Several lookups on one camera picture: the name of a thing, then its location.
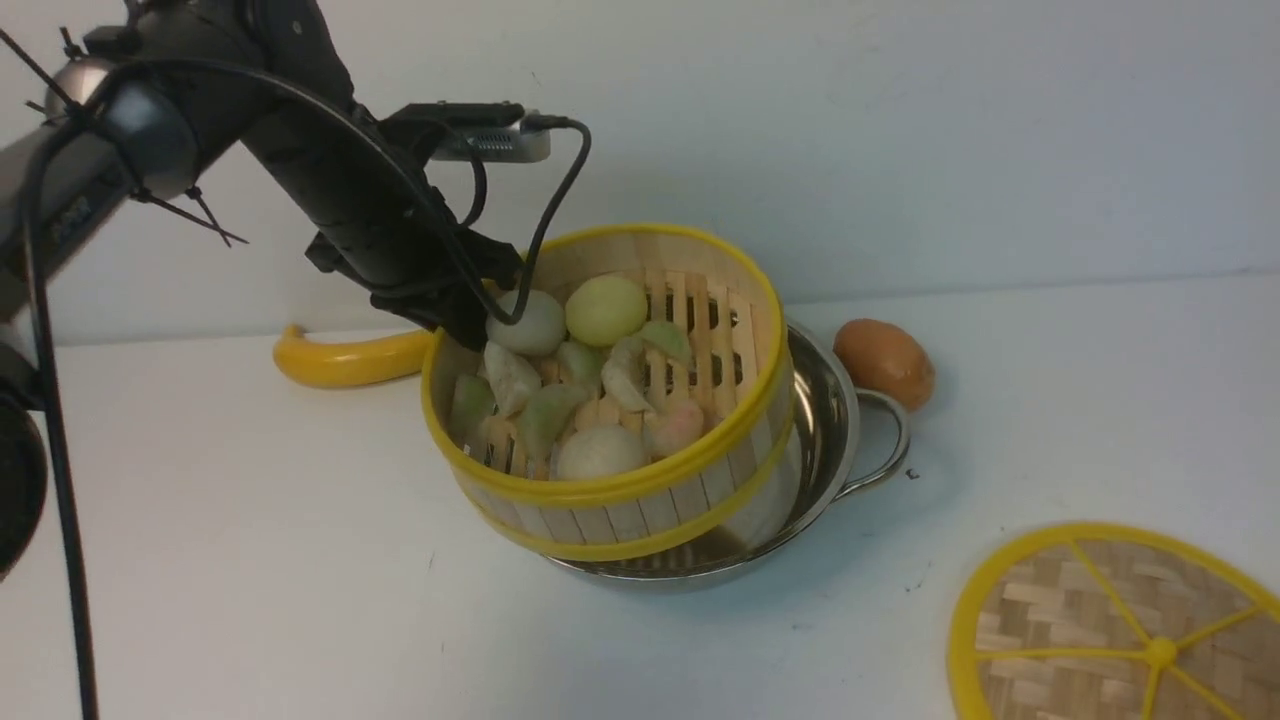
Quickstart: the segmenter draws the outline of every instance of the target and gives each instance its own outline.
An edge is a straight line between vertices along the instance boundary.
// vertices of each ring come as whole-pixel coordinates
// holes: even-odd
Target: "yellow banana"
[[[426,331],[362,342],[312,342],[302,328],[284,328],[271,352],[284,377],[310,387],[360,387],[422,370],[431,334]]]

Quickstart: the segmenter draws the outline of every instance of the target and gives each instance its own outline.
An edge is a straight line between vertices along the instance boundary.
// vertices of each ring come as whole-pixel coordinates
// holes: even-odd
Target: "wire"
[[[40,363],[40,388],[45,396],[45,428],[49,455],[54,469],[54,492],[58,497],[58,519],[63,529],[63,553],[67,559],[67,584],[70,591],[72,632],[76,639],[76,670],[79,675],[81,714],[84,720],[97,720],[97,682],[93,667],[93,639],[88,612],[88,582],[84,573],[84,551],[81,544],[79,520],[76,514],[76,491],[72,486],[70,452],[63,404],[58,389],[58,361],[54,333],[49,323],[46,277],[37,252],[40,231],[40,195],[49,163],[83,131],[69,120],[42,145],[27,165],[22,186],[19,213],[27,252],[27,278],[31,295],[36,355]]]
[[[298,86],[291,81],[282,77],[273,76],[270,73],[257,70],[255,68],[244,68],[241,65],[234,65],[230,63],[221,63],[218,60],[204,60],[204,59],[188,59],[188,58],[175,58],[175,59],[156,59],[156,60],[134,60],[125,63],[113,70],[93,91],[93,100],[105,97],[105,94],[114,90],[116,85],[123,82],[127,77],[133,77],[145,72],[157,70],[157,69],[178,69],[178,70],[205,70],[215,74],[225,74],[232,77],[242,77],[252,79],[260,85],[278,90],[300,100],[306,105],[321,111],[324,115],[329,117],[332,120],[337,122],[343,128],[353,132],[356,137],[372,150],[383,163],[392,169],[392,172],[404,183],[404,187],[410,191],[410,195],[416,201],[416,206],[422,213],[422,218],[430,225],[431,229],[442,240],[445,252],[449,255],[449,260],[453,261],[458,273],[467,282],[471,291],[484,305],[485,311],[490,316],[497,318],[497,320],[504,325],[513,325],[520,322],[524,316],[525,306],[529,304],[529,291],[532,288],[532,269],[538,259],[538,250],[541,247],[543,236],[547,233],[547,228],[543,227],[541,232],[534,232],[534,238],[530,242],[529,255],[525,260],[525,272],[520,278],[520,291],[516,296],[516,304],[511,311],[500,307],[494,300],[489,291],[484,287],[484,279],[480,277],[480,270],[476,268],[475,263],[467,255],[466,250],[462,247],[462,242],[453,233],[453,228],[449,223],[444,220],[433,205],[433,199],[424,187],[424,182],[419,179],[415,174],[410,173],[399,161],[396,159],[396,152],[392,151],[385,142],[374,135],[370,135],[364,127],[357,124],[351,117],[348,117],[343,110],[334,106],[332,102],[320,97],[319,95],[311,92],[310,90]],[[581,170],[582,164],[586,163],[586,154],[590,151],[590,132],[585,126],[577,123],[576,120],[570,120],[568,118],[556,118],[557,123],[563,127],[575,127],[580,133],[582,133],[582,146],[579,150],[579,158],[575,159],[573,165],[570,168],[570,173],[564,176],[561,182],[561,187],[553,196],[552,204],[547,206],[547,211],[543,213],[543,222],[539,225],[550,225],[550,215],[554,215],[556,210],[559,208],[559,201],[563,200],[564,195],[568,192],[570,186],[573,179],[577,178],[577,173]]]
[[[480,158],[480,151],[476,150],[475,145],[467,142],[467,138],[462,137],[462,133],[453,129],[453,126],[449,123],[431,119],[424,119],[422,122],[443,129],[449,137],[457,140],[458,145],[467,149],[467,160],[471,163],[471,179],[475,190],[471,191],[471,209],[467,210],[467,217],[458,223],[458,227],[470,228],[480,219],[480,215],[484,213],[485,200],[489,197],[489,174],[484,169],[484,160]],[[422,142],[429,133],[430,131],[425,131],[413,138],[413,142],[408,146],[410,154],[417,151],[417,143]]]
[[[517,306],[520,301],[529,297],[529,290],[532,287],[534,281],[532,268],[538,263],[538,251],[543,247],[543,238],[547,237],[547,229],[552,225],[552,218],[556,217],[556,210],[559,210],[561,202],[563,202],[564,196],[568,195],[568,188],[573,186],[573,181],[576,181],[579,173],[582,172],[582,165],[586,164],[588,154],[591,152],[591,131],[588,129],[585,124],[572,118],[561,117],[535,118],[534,122],[535,124],[540,124],[548,129],[576,129],[577,133],[582,136],[582,145],[579,146],[577,156],[573,158],[573,163],[568,167],[568,172],[564,173],[564,178],[561,179],[556,192],[552,193],[550,201],[547,202],[547,208],[543,209],[543,217],[538,219],[538,227],[534,229],[534,237],[529,241],[529,254],[525,256],[525,265],[529,270],[520,277],[520,295],[516,296]]]

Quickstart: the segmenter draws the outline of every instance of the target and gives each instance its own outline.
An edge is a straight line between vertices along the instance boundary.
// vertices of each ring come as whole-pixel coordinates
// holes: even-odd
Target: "egg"
[[[924,407],[933,396],[933,361],[892,323],[850,320],[836,333],[833,350],[855,386],[883,392],[908,411]]]

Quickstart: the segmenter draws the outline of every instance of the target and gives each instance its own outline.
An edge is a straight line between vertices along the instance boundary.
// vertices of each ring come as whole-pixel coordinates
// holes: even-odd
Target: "tabletop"
[[[417,378],[303,388],[270,337],[63,348],[102,717],[951,716],[952,605],[1018,533],[1126,523],[1280,587],[1277,309],[1274,275],[790,306],[927,347],[906,470],[672,596],[494,534]],[[79,716],[68,607],[50,498],[0,583],[5,716]]]

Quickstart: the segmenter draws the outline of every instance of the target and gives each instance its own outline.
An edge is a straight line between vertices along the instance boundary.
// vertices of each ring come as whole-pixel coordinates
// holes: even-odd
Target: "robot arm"
[[[70,61],[55,78],[0,31],[51,86],[46,122],[0,150],[0,329],[29,299],[40,360],[33,368],[0,340],[0,579],[41,515],[45,454],[28,411],[44,410],[86,719],[97,717],[88,591],[45,281],[125,200],[188,192],[243,142],[316,225],[312,264],[366,288],[375,307],[479,350],[489,316],[515,323],[524,310],[522,300],[498,307],[485,281],[511,290],[518,275],[527,297],[541,237],[590,150],[581,123],[507,102],[407,105],[375,119],[356,102],[315,0],[125,6],[125,24],[90,32],[83,50],[67,38]],[[470,228],[483,209],[483,163],[541,160],[559,127],[577,129],[582,145],[526,260]],[[477,201],[463,220],[428,182],[430,158],[472,161]]]
[[[549,154],[549,129],[576,123],[509,102],[412,104],[376,120],[356,102],[315,0],[134,1],[124,26],[96,28],[83,42],[84,51],[70,51],[55,74],[73,101],[102,95],[113,74],[132,76],[100,97],[95,120],[106,137],[76,137],[45,173],[40,238],[47,275],[124,200],[183,193],[239,141],[316,225],[306,256],[321,272],[358,283],[375,307],[483,346],[488,310],[476,284],[511,290],[524,261],[511,245],[460,223],[422,167],[433,156],[538,161]],[[308,91],[347,123],[274,92],[262,78]],[[58,94],[45,110],[45,126],[0,151],[0,323],[27,297],[22,168],[60,124],[74,122]]]

